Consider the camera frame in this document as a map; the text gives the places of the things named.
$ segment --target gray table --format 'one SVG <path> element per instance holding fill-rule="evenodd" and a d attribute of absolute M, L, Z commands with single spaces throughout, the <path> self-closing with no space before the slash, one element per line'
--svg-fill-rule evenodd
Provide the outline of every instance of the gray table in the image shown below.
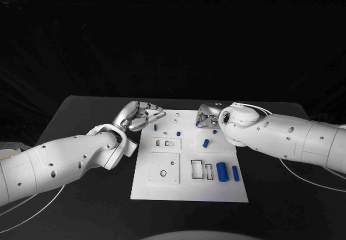
<path fill-rule="evenodd" d="M 162 109 L 197 110 L 206 100 L 132 99 L 70 96 L 64 99 L 37 141 L 86 134 L 93 126 L 109 123 L 132 101 L 157 104 Z M 285 102 L 244 102 L 270 112 L 308 119 L 301 106 Z M 139 132 L 126 132 L 138 143 Z M 54 202 L 0 239 L 138 240 L 159 233 L 210 230 L 240 233 L 262 239 L 344 239 L 346 193 L 315 187 L 296 179 L 278 159 L 237 147 L 237 161 L 249 203 L 131 200 L 135 150 L 112 170 L 90 169 L 67 184 Z M 308 180 L 346 189 L 346 181 L 322 168 L 286 162 Z M 0 229 L 30 217 L 57 193 L 41 193 L 1 218 Z M 2 212 L 11 205 L 2 206 Z"/>

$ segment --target robotic hand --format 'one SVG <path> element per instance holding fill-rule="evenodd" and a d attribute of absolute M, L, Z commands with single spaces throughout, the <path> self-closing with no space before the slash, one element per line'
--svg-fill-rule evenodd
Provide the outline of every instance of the robotic hand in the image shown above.
<path fill-rule="evenodd" d="M 246 106 L 257 108 L 265 116 Z M 275 158 L 315 164 L 346 174 L 346 129 L 266 112 L 236 102 L 226 108 L 220 103 L 201 104 L 195 126 L 219 127 L 226 141 L 237 147 L 247 146 Z"/>
<path fill-rule="evenodd" d="M 158 113 L 148 116 L 146 109 Z M 112 123 L 95 126 L 86 135 L 53 140 L 0 159 L 0 206 L 69 184 L 90 168 L 110 170 L 136 148 L 126 129 L 136 132 L 164 116 L 161 107 L 131 101 Z"/>

